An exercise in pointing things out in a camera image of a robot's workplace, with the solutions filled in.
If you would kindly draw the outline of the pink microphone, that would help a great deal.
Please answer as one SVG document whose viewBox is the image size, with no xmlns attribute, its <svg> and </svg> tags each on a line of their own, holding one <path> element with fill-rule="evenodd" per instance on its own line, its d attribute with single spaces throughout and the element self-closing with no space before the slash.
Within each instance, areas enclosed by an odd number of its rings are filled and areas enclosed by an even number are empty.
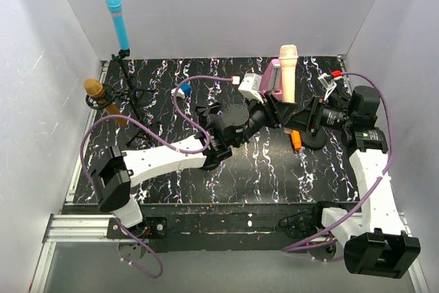
<svg viewBox="0 0 439 293">
<path fill-rule="evenodd" d="M 282 45 L 279 50 L 279 63 L 281 66 L 281 90 L 283 101 L 295 103 L 296 91 L 296 65 L 298 50 L 295 45 Z"/>
</svg>

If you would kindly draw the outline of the black tripod mic stand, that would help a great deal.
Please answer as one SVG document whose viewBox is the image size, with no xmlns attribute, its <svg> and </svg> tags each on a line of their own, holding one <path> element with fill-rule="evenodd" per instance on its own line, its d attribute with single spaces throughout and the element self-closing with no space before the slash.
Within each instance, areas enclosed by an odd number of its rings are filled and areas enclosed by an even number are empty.
<svg viewBox="0 0 439 293">
<path fill-rule="evenodd" d="M 124 81 L 126 83 L 126 88 L 123 90 L 123 92 L 125 93 L 124 100 L 126 100 L 131 106 L 132 112 L 134 113 L 134 118 L 145 127 L 151 128 L 152 126 L 150 124 L 144 123 L 143 117 L 140 114 L 141 111 L 140 101 L 146 93 L 153 94 L 156 91 L 156 89 L 145 89 L 133 85 L 134 76 L 132 73 L 128 72 L 124 64 L 125 58 L 127 58 L 129 55 L 130 55 L 130 50 L 123 51 L 120 49 L 117 55 L 112 54 L 111 57 L 112 60 L 114 60 L 119 65 L 119 68 L 123 73 Z M 158 143 L 148 133 L 146 133 L 144 130 L 140 128 L 137 128 L 137 133 L 126 143 L 126 146 L 131 147 L 136 140 L 143 141 L 147 143 L 149 146 L 158 145 Z"/>
</svg>

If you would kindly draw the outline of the shock-mount tripod mic stand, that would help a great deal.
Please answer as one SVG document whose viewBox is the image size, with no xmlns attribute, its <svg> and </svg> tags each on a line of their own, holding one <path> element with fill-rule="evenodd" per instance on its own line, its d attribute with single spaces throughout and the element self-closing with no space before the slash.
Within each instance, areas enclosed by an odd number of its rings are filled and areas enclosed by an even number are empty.
<svg viewBox="0 0 439 293">
<path fill-rule="evenodd" d="M 121 102 L 129 103 L 136 119 L 141 120 L 139 101 L 148 92 L 147 89 L 126 88 L 116 91 L 113 86 L 101 83 L 94 78 L 86 79 L 83 87 L 86 92 L 85 101 L 89 108 L 104 109 L 108 115 L 120 115 L 121 111 L 116 105 L 116 100 L 119 99 Z"/>
</svg>

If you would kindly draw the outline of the gold microphone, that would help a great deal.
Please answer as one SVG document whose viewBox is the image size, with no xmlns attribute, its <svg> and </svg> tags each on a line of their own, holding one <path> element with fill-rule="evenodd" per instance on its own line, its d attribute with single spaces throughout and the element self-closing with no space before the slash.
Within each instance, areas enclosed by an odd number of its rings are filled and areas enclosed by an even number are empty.
<svg viewBox="0 0 439 293">
<path fill-rule="evenodd" d="M 108 115 L 120 115 L 121 111 L 116 105 L 116 99 L 124 99 L 125 93 L 116 91 L 110 85 L 104 84 L 95 78 L 88 78 L 83 83 L 86 92 L 85 101 L 89 108 L 94 110 L 104 109 Z"/>
</svg>

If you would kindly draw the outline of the blue microphone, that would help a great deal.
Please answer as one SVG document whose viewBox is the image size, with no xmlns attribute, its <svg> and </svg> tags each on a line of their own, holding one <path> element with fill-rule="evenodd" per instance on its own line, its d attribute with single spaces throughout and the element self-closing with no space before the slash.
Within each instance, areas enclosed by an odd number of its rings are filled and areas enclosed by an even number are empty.
<svg viewBox="0 0 439 293">
<path fill-rule="evenodd" d="M 130 45 L 123 19 L 121 0 L 106 0 L 106 5 L 112 17 L 117 39 L 119 41 L 119 47 L 121 50 L 127 51 L 130 49 Z"/>
</svg>

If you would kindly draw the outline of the black round-base mic stand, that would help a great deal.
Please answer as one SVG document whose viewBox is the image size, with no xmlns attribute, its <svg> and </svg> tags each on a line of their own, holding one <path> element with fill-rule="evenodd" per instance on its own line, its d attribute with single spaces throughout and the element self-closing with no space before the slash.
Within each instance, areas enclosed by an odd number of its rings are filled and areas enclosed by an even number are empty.
<svg viewBox="0 0 439 293">
<path fill-rule="evenodd" d="M 214 102 L 208 106 L 196 106 L 195 112 L 198 116 L 198 124 L 209 134 L 210 143 L 208 148 L 203 151 L 206 156 L 204 165 L 201 167 L 204 171 L 215 169 L 220 164 L 220 153 L 222 151 L 222 142 L 217 135 L 217 129 L 214 124 L 222 104 Z"/>
</svg>

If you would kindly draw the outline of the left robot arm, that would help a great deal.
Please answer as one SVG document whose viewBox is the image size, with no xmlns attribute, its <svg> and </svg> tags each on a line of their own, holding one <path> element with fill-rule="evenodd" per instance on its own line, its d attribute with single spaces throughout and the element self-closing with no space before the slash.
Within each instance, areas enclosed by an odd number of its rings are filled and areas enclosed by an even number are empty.
<svg viewBox="0 0 439 293">
<path fill-rule="evenodd" d="M 126 228 L 144 221 L 131 189 L 140 183 L 184 169 L 215 169 L 233 155 L 233 149 L 247 143 L 263 127 L 280 128 L 286 124 L 280 107 L 289 113 L 296 109 L 272 92 L 260 101 L 229 106 L 209 123 L 201 123 L 208 137 L 191 135 L 172 144 L 147 150 L 122 151 L 116 145 L 107 149 L 103 159 L 90 169 L 98 209 L 111 213 Z"/>
</svg>

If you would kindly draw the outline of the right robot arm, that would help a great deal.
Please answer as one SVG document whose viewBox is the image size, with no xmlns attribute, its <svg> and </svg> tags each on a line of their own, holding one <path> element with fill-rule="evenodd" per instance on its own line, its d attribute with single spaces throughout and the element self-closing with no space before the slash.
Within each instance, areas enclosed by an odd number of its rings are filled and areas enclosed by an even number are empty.
<svg viewBox="0 0 439 293">
<path fill-rule="evenodd" d="M 312 141 L 322 126 L 339 130 L 357 181 L 360 201 L 351 211 L 336 202 L 318 202 L 310 226 L 340 243 L 351 274 L 400 279 L 419 255 L 420 242 L 407 234 L 396 210 L 388 175 L 392 155 L 387 136 L 375 125 L 383 103 L 377 89 L 357 86 L 345 108 L 316 97 L 302 109 L 283 103 L 278 113 L 286 128 L 303 124 Z"/>
</svg>

